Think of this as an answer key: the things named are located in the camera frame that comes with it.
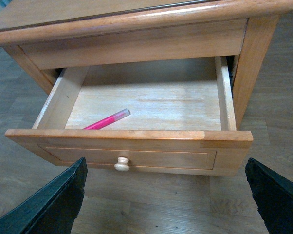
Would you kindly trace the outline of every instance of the wooden knob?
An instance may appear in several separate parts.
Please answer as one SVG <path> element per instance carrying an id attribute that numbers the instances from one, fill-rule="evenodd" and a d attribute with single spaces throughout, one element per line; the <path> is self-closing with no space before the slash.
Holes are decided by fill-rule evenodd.
<path id="1" fill-rule="evenodd" d="M 116 170 L 121 172 L 125 172 L 129 170 L 129 166 L 127 165 L 127 163 L 129 162 L 128 158 L 119 157 L 117 160 L 118 160 L 118 163 L 114 165 Z"/>

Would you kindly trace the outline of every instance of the pink pen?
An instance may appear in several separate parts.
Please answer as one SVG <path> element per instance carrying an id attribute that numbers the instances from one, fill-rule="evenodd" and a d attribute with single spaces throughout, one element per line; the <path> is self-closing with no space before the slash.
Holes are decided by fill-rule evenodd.
<path id="1" fill-rule="evenodd" d="M 101 129 L 129 115 L 130 111 L 128 109 L 124 109 L 83 129 Z"/>

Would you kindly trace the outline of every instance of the drawer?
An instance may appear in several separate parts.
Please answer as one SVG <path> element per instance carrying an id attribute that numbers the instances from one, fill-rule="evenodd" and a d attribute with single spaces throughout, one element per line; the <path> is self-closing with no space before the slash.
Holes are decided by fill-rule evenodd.
<path id="1" fill-rule="evenodd" d="M 236 130 L 225 57 L 67 68 L 32 129 L 6 136 L 55 165 L 114 169 L 126 157 L 131 171 L 215 176 L 233 176 L 253 141 Z"/>

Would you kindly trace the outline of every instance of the laminate floor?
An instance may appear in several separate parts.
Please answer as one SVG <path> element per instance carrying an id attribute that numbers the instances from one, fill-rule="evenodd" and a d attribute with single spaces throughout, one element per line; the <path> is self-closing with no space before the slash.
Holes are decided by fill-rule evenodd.
<path id="1" fill-rule="evenodd" d="M 31 128 L 46 98 L 0 49 L 0 217 L 65 170 L 4 136 Z M 277 26 L 241 129 L 255 140 L 236 177 L 89 169 L 72 233 L 268 233 L 244 168 L 254 157 L 293 181 L 293 12 Z"/>

